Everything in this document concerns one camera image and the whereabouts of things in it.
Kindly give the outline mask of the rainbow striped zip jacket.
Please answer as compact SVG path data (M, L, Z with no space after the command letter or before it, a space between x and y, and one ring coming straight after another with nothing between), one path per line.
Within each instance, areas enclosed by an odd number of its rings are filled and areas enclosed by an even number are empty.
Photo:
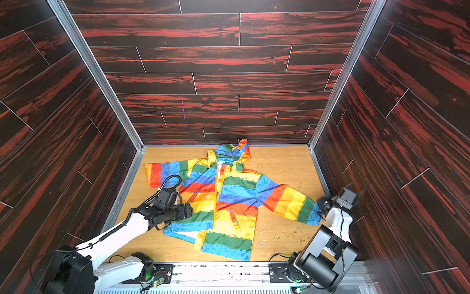
M222 144L207 157L180 162L145 165L149 187L174 185L182 179L179 193L193 214L175 220L164 235L190 242L207 254L243 262L250 259L260 206L286 219L319 225L320 208L303 193L277 184L262 173L244 167L250 159L248 141L237 146Z

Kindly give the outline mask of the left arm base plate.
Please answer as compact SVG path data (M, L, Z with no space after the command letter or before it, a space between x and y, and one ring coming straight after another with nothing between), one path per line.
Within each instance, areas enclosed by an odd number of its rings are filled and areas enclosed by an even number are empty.
M154 263L143 267L141 273L134 281L141 285L152 285L157 287L162 284L169 284L173 275L173 264Z

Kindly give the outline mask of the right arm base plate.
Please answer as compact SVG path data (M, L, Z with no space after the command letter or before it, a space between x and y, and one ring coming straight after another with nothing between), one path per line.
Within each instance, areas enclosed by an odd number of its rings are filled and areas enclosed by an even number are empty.
M271 284L298 284L305 282L305 279L303 279L302 276L298 277L290 270L287 262L269 262L268 268Z

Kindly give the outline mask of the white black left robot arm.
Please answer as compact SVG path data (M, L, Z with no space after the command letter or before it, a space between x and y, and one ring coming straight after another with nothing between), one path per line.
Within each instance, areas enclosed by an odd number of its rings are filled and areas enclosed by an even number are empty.
M152 258L137 252L121 261L107 263L114 252L153 228L192 216L189 203L169 207L143 205L132 208L124 221L103 234L77 245L54 251L39 287L43 294L97 294L112 285L135 280L147 284L164 274Z

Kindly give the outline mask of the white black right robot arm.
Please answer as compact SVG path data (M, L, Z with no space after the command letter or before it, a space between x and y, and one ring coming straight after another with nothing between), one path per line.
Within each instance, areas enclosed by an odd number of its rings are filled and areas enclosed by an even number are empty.
M349 234L356 198L357 194L346 189L338 196L321 199L321 215L326 225L288 260L286 277L291 282L309 282L318 290L336 291L359 254Z

